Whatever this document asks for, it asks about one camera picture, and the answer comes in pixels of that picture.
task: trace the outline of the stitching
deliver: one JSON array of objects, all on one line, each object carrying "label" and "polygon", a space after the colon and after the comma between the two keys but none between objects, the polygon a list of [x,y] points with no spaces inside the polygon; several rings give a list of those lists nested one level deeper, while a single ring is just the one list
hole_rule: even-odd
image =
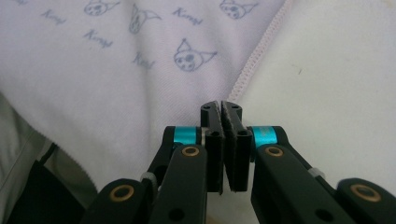
[{"label": "stitching", "polygon": [[20,160],[21,155],[23,154],[23,152],[24,152],[24,150],[25,150],[25,147],[26,147],[27,143],[29,142],[29,140],[32,138],[32,136],[33,136],[34,134],[35,134],[35,131],[34,131],[33,129],[31,129],[30,133],[28,134],[28,137],[26,138],[26,141],[23,143],[23,146],[22,146],[22,148],[21,148],[21,151],[18,153],[17,159],[15,160],[14,164],[12,164],[11,169],[9,170],[8,174],[6,175],[6,178],[5,178],[4,181],[2,182],[1,187],[0,187],[0,191],[3,190],[3,187],[4,187],[4,185],[7,183],[9,176],[11,175],[11,173],[13,172],[13,170],[14,170],[16,164],[17,164],[18,161]]},{"label": "stitching", "polygon": [[227,101],[236,103],[241,95],[245,92],[245,89],[256,71],[257,65],[262,60],[262,56],[267,51],[273,37],[280,28],[285,15],[289,12],[293,0],[287,0],[282,8],[276,13],[273,20],[270,22],[267,30],[265,31],[262,40],[253,50],[250,57],[247,59],[245,67],[242,69],[239,78],[236,80],[233,90],[228,96]]}]

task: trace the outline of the black metal bracket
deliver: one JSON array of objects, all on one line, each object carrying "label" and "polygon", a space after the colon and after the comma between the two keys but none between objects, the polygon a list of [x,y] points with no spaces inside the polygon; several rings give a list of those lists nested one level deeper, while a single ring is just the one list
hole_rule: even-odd
[{"label": "black metal bracket", "polygon": [[141,181],[105,186],[81,223],[205,223],[206,193],[222,193],[223,166],[233,191],[248,189],[260,223],[396,223],[396,198],[358,178],[333,189],[278,126],[242,124],[242,107],[201,106],[201,127],[166,127]]}]

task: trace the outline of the cartoon cat drawing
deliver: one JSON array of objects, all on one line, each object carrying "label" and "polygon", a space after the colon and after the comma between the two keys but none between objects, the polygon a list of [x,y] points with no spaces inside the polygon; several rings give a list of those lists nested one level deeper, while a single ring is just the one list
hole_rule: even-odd
[{"label": "cartoon cat drawing", "polygon": [[192,49],[186,39],[183,39],[174,56],[176,65],[185,72],[193,72],[202,64],[209,62],[217,53],[200,52]]},{"label": "cartoon cat drawing", "polygon": [[240,5],[234,0],[223,0],[220,4],[221,10],[230,18],[234,20],[241,19],[247,15],[257,4]]},{"label": "cartoon cat drawing", "polygon": [[90,16],[101,16],[119,3],[120,2],[104,3],[102,0],[91,0],[90,3],[85,6],[84,12]]},{"label": "cartoon cat drawing", "polygon": [[161,20],[161,17],[153,11],[139,10],[139,8],[137,8],[137,6],[134,4],[134,9],[132,11],[131,24],[129,25],[129,31],[134,35],[139,33],[143,24],[147,20],[150,20],[150,19]]}]

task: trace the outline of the hole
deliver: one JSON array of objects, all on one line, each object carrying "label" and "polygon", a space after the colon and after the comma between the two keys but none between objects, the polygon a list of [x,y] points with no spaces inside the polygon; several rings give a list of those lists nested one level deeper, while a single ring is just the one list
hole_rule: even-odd
[{"label": "hole", "polygon": [[117,198],[122,198],[122,197],[125,197],[128,193],[129,193],[129,189],[118,189],[115,193],[114,193],[114,195],[117,197]]},{"label": "hole", "polygon": [[238,135],[248,135],[248,131],[239,131]]},{"label": "hole", "polygon": [[196,151],[196,149],[193,148],[193,147],[188,147],[188,148],[186,149],[186,153],[189,153],[189,154],[194,153],[195,151]]},{"label": "hole", "polygon": [[367,196],[367,197],[374,197],[375,196],[375,193],[372,190],[367,189],[367,188],[362,188],[362,187],[359,188],[359,187],[357,187],[356,190],[361,195],[364,195],[364,196]]},{"label": "hole", "polygon": [[179,208],[171,210],[168,215],[172,221],[180,221],[184,218],[184,212]]},{"label": "hole", "polygon": [[268,149],[272,154],[279,154],[279,149],[276,147],[270,147],[270,149]]},{"label": "hole", "polygon": [[211,133],[211,135],[217,137],[217,136],[220,136],[220,133],[219,132],[213,132],[213,133]]},{"label": "hole", "polygon": [[318,218],[322,219],[325,222],[332,222],[334,220],[332,214],[324,209],[318,209],[315,214]]}]

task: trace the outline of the blue metal ring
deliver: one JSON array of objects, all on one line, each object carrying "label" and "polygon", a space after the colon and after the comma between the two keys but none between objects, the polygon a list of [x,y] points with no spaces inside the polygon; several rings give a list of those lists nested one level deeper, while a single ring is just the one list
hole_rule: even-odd
[{"label": "blue metal ring", "polygon": [[195,145],[196,139],[196,127],[175,127],[174,143],[176,145]]},{"label": "blue metal ring", "polygon": [[277,144],[275,130],[272,126],[251,126],[256,149],[262,145]]}]

